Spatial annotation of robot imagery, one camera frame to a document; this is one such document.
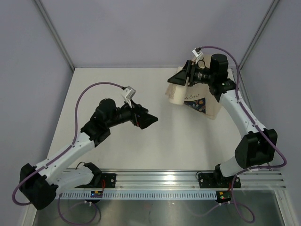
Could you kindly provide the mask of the beige canvas tote bag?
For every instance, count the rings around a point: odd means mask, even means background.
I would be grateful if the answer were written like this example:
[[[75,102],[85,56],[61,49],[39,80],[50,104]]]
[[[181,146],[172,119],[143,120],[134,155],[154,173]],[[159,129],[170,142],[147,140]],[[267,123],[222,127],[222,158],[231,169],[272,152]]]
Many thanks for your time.
[[[197,112],[200,112],[210,119],[215,119],[220,108],[219,97],[222,93],[222,85],[228,80],[228,59],[223,54],[213,54],[209,59],[209,66],[206,66],[205,60],[196,63],[200,68],[209,68],[214,76],[212,84],[198,83],[193,86],[187,86],[184,104]]]

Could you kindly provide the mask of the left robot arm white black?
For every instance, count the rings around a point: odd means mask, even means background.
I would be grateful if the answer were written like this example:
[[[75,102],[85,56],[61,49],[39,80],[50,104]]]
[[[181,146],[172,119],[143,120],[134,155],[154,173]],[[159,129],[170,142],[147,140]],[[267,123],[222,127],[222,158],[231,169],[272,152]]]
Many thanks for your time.
[[[92,163],[78,173],[63,175],[63,171],[100,145],[111,134],[111,127],[128,121],[145,129],[158,118],[134,101],[117,107],[113,99],[103,99],[90,120],[80,129],[75,141],[38,164],[32,166],[27,163],[21,168],[19,191],[37,210],[42,210],[65,190],[81,185],[99,186],[102,172]]]

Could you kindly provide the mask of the cream bottle with lettering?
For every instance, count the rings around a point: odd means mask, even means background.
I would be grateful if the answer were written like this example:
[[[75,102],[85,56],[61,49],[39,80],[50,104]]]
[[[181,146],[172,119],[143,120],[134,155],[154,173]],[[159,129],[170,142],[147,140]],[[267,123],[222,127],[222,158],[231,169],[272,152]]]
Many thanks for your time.
[[[169,93],[168,100],[172,104],[183,105],[184,98],[186,95],[187,86],[170,84],[169,85]]]

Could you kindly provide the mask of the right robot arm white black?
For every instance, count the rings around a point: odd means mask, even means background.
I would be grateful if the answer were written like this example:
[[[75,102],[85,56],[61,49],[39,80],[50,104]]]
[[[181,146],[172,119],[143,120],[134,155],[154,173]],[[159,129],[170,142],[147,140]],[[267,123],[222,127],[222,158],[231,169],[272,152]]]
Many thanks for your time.
[[[209,175],[200,175],[199,185],[230,187],[234,176],[255,166],[266,166],[274,159],[277,133],[260,123],[240,97],[237,84],[228,78],[229,62],[226,55],[213,54],[208,67],[200,67],[188,60],[184,67],[167,81],[177,87],[206,84],[209,92],[229,113],[240,135],[241,141],[234,156],[215,166]]]

